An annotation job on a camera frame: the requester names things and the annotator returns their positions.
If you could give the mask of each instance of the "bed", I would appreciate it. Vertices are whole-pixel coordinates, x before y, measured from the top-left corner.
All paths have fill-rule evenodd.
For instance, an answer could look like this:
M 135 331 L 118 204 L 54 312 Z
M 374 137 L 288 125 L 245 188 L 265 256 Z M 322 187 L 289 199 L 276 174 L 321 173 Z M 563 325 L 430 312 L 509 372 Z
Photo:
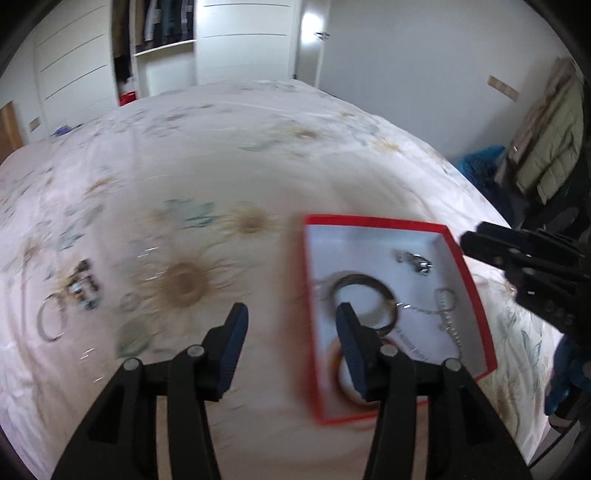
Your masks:
M 456 239 L 483 220 L 506 225 L 428 144 L 297 81 L 139 100 L 10 156 L 0 167 L 0 425 L 31 472 L 50 477 L 123 359 L 171 358 L 240 300 L 251 316 L 241 361 L 208 406 L 223 477 L 361 478 L 372 423 L 321 427 L 311 413 L 308 213 L 444 223 Z M 44 341 L 41 302 L 83 259 L 100 305 L 69 300 L 65 334 Z M 560 335 L 512 301 L 499 271 L 466 261 L 498 359 L 480 386 L 529 460 Z M 150 280 L 178 265 L 194 267 L 190 302 Z M 58 332 L 60 319 L 48 302 L 44 328 Z

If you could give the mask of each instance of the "closet shelf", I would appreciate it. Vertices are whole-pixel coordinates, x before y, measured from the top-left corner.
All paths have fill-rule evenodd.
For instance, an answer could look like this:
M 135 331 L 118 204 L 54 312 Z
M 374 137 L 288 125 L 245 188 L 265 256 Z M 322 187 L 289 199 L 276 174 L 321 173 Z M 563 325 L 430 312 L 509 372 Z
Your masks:
M 196 42 L 196 40 L 184 40 L 184 41 L 180 41 L 180 42 L 176 42 L 176 43 L 169 43 L 167 45 L 161 45 L 160 47 L 151 48 L 149 50 L 139 51 L 137 53 L 134 53 L 134 57 L 146 55 L 148 53 L 152 53 L 153 51 L 163 50 L 165 48 L 173 48 L 173 47 L 178 47 L 179 45 L 187 45 L 189 43 L 195 43 L 195 42 Z

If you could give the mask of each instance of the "red object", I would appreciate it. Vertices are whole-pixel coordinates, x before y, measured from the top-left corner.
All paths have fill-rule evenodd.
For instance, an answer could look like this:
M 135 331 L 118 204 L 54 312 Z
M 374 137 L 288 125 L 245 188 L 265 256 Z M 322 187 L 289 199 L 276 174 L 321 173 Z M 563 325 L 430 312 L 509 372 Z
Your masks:
M 138 98 L 135 96 L 135 92 L 121 93 L 119 95 L 119 106 L 127 105 L 128 103 L 131 103 L 137 99 Z
M 313 298 L 314 298 L 314 287 L 309 279 L 309 262 L 310 259 L 306 254 L 306 229 L 305 227 L 308 225 L 337 225 L 337 226 L 361 226 L 361 227 L 369 227 L 369 228 L 392 228 L 398 230 L 415 230 L 415 231 L 423 231 L 423 232 L 435 232 L 440 233 L 444 240 L 446 241 L 447 246 L 449 247 L 450 252 L 457 264 L 457 268 L 460 271 L 460 275 L 462 276 L 462 280 L 466 286 L 466 291 L 468 296 L 470 297 L 470 302 L 472 303 L 472 308 L 474 309 L 474 314 L 476 316 L 476 322 L 478 323 L 478 329 L 480 331 L 480 337 L 482 339 L 482 346 L 484 350 L 484 356 L 486 359 L 486 372 L 482 375 L 475 378 L 475 380 L 480 380 L 481 378 L 489 375 L 490 373 L 494 372 L 497 368 L 497 361 L 496 361 L 496 354 L 495 354 L 495 347 L 492 342 L 491 331 L 488 326 L 488 321 L 486 319 L 486 314 L 484 312 L 484 308 L 482 306 L 482 302 L 480 301 L 480 296 L 478 295 L 478 291 L 476 290 L 476 286 L 474 285 L 474 281 L 472 280 L 472 275 L 464 262 L 464 257 L 460 246 L 456 243 L 453 239 L 451 232 L 447 228 L 446 225 L 441 225 L 438 223 L 427 223 L 427 222 L 416 222 L 413 220 L 398 220 L 398 219 L 391 219 L 391 218 L 377 218 L 377 217 L 363 217 L 363 216 L 355 216 L 355 215 L 308 215 L 304 221 L 304 258 L 306 261 L 306 292 L 307 292 L 307 307 L 310 318 L 312 318 L 312 312 L 314 310 L 313 306 Z M 312 342 L 312 349 L 311 349 L 311 369 L 312 369 L 312 381 L 314 385 L 314 398 L 313 398 L 313 408 L 316 417 L 316 421 L 321 425 L 334 425 L 340 423 L 348 423 L 353 420 L 362 420 L 362 419 L 369 419 L 372 417 L 377 416 L 376 411 L 372 411 L 369 413 L 360 413 L 357 416 L 347 416 L 344 418 L 335 418 L 335 419 L 326 419 L 324 417 L 324 404 L 322 393 L 320 389 L 317 388 L 317 369 L 318 366 L 316 365 L 316 356 L 315 351 L 316 348 L 314 346 L 314 332 L 310 322 L 310 337 Z

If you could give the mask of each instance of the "jacket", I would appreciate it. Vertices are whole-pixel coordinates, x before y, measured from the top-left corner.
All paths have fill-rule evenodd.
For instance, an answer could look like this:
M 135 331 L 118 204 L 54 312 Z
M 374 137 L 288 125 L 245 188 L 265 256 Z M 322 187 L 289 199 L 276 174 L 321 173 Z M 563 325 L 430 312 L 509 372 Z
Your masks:
M 583 83 L 571 59 L 554 64 L 542 97 L 511 141 L 495 180 L 543 204 L 572 172 L 583 143 Z

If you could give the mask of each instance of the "red and white box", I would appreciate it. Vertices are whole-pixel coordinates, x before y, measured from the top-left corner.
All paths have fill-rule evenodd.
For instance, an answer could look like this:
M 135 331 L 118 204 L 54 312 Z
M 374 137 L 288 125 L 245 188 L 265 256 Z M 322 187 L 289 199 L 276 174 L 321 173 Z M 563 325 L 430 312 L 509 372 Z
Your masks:
M 340 351 L 335 304 L 348 301 L 360 322 L 380 327 L 390 320 L 383 297 L 360 285 L 340 289 L 331 298 L 331 286 L 340 278 L 361 273 L 385 284 L 397 301 L 396 328 L 385 343 L 397 345 L 412 359 L 441 364 L 460 358 L 476 379 L 496 369 L 491 332 L 482 303 L 464 262 L 462 251 L 445 225 L 347 215 L 310 215 L 304 225 L 304 250 L 311 332 L 316 419 L 334 424 L 373 417 L 377 405 L 365 403 L 352 387 Z M 433 267 L 429 275 L 416 272 L 406 252 L 421 255 Z M 446 288 L 448 313 L 462 344 L 444 329 L 436 293 Z

